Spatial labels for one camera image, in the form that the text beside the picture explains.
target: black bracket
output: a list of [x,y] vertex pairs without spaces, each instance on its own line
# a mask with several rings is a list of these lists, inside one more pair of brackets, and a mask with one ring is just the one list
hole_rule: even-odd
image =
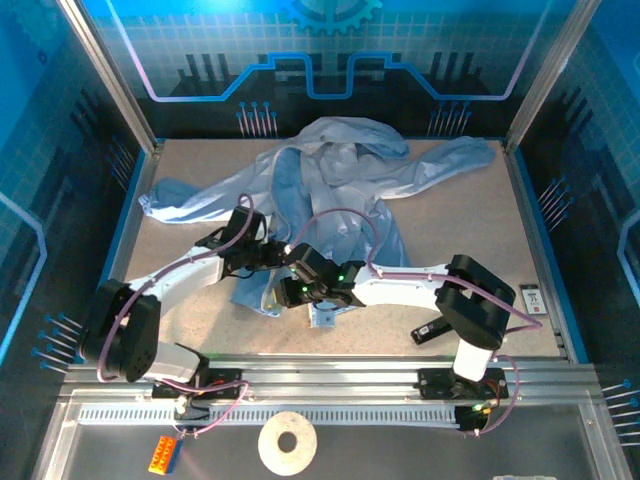
[[[224,383],[234,382],[236,380],[242,380],[242,370],[239,368],[207,368],[204,370],[199,378],[194,378],[187,385],[190,387],[205,387],[222,385]],[[207,392],[194,397],[197,400],[235,400],[240,396],[241,387],[227,388],[220,390],[219,392]],[[153,386],[151,392],[151,398],[158,399],[175,399],[181,395],[180,392],[164,384],[156,384]]]
[[418,383],[423,400],[473,400],[484,401],[509,398],[509,390],[501,368],[488,368],[483,379],[471,382],[453,373],[450,368],[422,368],[418,370]]

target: fabric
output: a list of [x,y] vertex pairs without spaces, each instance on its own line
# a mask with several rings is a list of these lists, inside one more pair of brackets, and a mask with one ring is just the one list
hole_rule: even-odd
[[[215,185],[199,189],[161,179],[139,202],[146,215],[164,223],[224,221],[238,195],[248,193],[258,211],[276,216],[275,236],[281,240],[292,239],[315,213],[350,207],[369,215],[379,230],[381,246],[375,262],[409,266],[384,200],[415,195],[449,177],[487,166],[494,157],[486,141],[460,137],[410,160],[407,142],[388,125],[366,118],[324,117]],[[332,213],[312,225],[302,241],[336,263],[362,260],[373,246],[373,234],[362,223],[366,222],[355,215]],[[271,285],[287,274],[281,269],[239,280],[231,300],[277,316],[280,310],[271,299]]]

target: glass panel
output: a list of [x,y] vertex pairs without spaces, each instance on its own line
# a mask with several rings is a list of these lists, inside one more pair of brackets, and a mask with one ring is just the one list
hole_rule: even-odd
[[85,0],[158,137],[503,136],[572,0]]
[[[603,387],[629,378],[633,390],[640,384],[639,22],[637,2],[603,1],[522,143],[588,358]],[[637,468],[638,450],[625,452]]]
[[55,2],[0,2],[0,64],[0,458],[13,479],[30,478],[73,360],[77,327],[45,315],[81,321],[139,147]]

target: enclosure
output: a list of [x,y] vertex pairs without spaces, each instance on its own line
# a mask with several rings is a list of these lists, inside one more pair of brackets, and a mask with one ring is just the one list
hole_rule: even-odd
[[[269,272],[194,291],[159,340],[240,369],[249,401],[185,441],[174,477],[275,478],[257,439],[283,410],[317,427],[300,478],[640,475],[634,0],[12,0],[0,20],[3,478],[153,478],[173,403],[98,382],[78,334],[99,286],[181,257],[227,225],[207,202],[245,190],[278,240],[304,212],[352,206],[381,228],[378,264],[468,255],[542,328],[502,344],[515,408],[476,440],[425,421],[459,404],[417,388],[458,349],[456,332],[412,340],[439,312],[282,309]],[[329,164],[379,151],[424,170],[376,177],[372,161],[347,181]],[[375,250],[364,222],[340,221],[307,238],[337,263]]]

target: table surface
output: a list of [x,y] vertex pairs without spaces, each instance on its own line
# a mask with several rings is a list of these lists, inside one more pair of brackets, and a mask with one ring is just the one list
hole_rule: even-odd
[[[250,165],[275,140],[168,140],[155,180],[173,177],[205,187]],[[438,141],[412,140],[416,157]],[[520,285],[539,283],[515,195],[497,141],[496,158],[486,168],[464,173],[413,197],[390,200],[409,258],[415,266],[446,263],[454,254],[473,257],[518,292]],[[145,217],[127,271],[127,279],[149,274],[182,256],[219,222],[165,225]],[[415,307],[382,305],[356,309],[336,319],[335,328],[310,328],[306,307],[285,311],[279,318],[258,315],[229,298],[235,280],[194,293],[165,315],[160,339],[206,354],[291,353],[358,355],[454,355],[458,337],[449,332],[416,346],[409,333],[438,317]],[[502,353],[557,356],[548,317],[544,328],[508,338]],[[522,322],[513,316],[509,326]]]

